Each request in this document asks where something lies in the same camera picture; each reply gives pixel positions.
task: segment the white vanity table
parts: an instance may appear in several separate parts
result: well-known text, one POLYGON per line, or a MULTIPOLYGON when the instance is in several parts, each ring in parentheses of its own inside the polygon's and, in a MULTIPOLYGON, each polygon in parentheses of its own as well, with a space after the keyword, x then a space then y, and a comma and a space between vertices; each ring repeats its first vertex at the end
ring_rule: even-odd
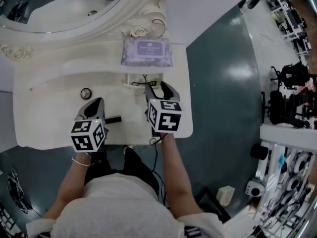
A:
MULTIPOLYGON (((100 0, 96 1, 100 9, 100 0)), ((105 7, 92 16, 66 22, 63 14, 56 24, 35 22, 43 20, 45 8, 58 7, 58 1, 35 10, 30 24, 0 17, 1 50, 16 67, 13 109, 18 144, 36 149, 70 146, 70 127, 87 103, 80 98, 85 87, 93 91, 92 98, 104 98, 106 118, 122 117, 121 123, 107 126, 106 144, 148 144, 152 131, 144 114, 144 89, 127 85, 128 75, 143 82, 142 74, 179 92, 185 113, 175 137, 189 137, 193 122, 185 46, 172 44, 170 68, 121 65, 125 37, 168 38, 165 1, 105 0, 105 7)))

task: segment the black chair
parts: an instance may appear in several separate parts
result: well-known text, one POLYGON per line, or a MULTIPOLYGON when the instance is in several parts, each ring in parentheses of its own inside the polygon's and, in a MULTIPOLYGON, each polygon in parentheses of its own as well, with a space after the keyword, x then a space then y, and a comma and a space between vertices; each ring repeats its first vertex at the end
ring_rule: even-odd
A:
POLYGON ((297 103, 293 99, 286 99, 279 91, 272 91, 269 100, 269 120, 272 124, 287 123, 296 128, 309 128, 308 121, 295 118, 297 103))
POLYGON ((301 61, 295 65, 284 66, 281 72, 277 71, 274 66, 271 68, 274 69, 277 76, 277 78, 271 78, 271 81, 278 80, 278 90, 282 82, 287 89, 294 89, 293 86, 305 86, 310 79, 308 68, 301 61))

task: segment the purple wet wipes package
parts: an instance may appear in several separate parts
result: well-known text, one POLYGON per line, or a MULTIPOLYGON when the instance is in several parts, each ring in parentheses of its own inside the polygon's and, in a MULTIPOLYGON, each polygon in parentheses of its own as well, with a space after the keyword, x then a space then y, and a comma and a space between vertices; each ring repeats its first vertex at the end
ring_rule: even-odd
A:
POLYGON ((171 67, 172 45, 168 39, 126 38, 121 64, 171 67))

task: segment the white t-shirt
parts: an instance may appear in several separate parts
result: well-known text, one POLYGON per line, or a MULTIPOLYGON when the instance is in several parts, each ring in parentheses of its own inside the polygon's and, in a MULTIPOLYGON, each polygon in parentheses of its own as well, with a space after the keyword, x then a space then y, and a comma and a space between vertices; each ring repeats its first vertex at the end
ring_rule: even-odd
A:
POLYGON ((137 177, 113 174, 86 184, 83 198, 70 202, 55 220, 26 225, 29 238, 223 238, 217 215, 175 219, 154 190, 137 177))

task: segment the white floor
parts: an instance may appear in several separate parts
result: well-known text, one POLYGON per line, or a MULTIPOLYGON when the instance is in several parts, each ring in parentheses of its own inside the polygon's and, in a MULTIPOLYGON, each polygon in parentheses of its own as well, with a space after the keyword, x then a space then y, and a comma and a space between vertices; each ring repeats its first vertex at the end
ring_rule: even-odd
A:
MULTIPOLYGON (((283 66, 295 64, 299 59, 293 44, 281 39, 283 33, 278 29, 265 0, 261 0, 253 9, 246 9, 245 6, 241 11, 254 48, 261 90, 265 92, 265 98, 268 99, 270 92, 277 90, 277 81, 270 80, 276 78, 271 66, 281 71, 283 66)), ((280 91, 286 97, 293 92, 283 87, 280 87, 280 91)))

